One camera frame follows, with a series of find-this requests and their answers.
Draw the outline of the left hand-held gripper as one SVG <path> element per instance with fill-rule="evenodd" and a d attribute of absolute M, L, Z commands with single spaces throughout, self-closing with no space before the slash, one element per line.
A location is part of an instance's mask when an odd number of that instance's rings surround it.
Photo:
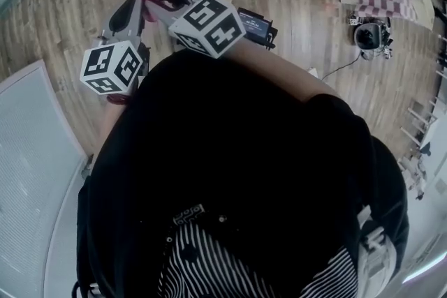
<path fill-rule="evenodd" d="M 98 36 L 85 51 L 80 81 L 93 92 L 129 94 L 149 70 L 149 48 L 141 41 L 142 0 L 123 0 L 105 21 L 113 37 Z"/>

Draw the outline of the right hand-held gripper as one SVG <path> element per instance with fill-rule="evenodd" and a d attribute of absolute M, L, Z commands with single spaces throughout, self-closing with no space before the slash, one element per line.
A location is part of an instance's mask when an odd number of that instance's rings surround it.
<path fill-rule="evenodd" d="M 214 59 L 245 36 L 234 5 L 228 0 L 146 0 L 152 20 L 160 20 L 189 50 Z"/>

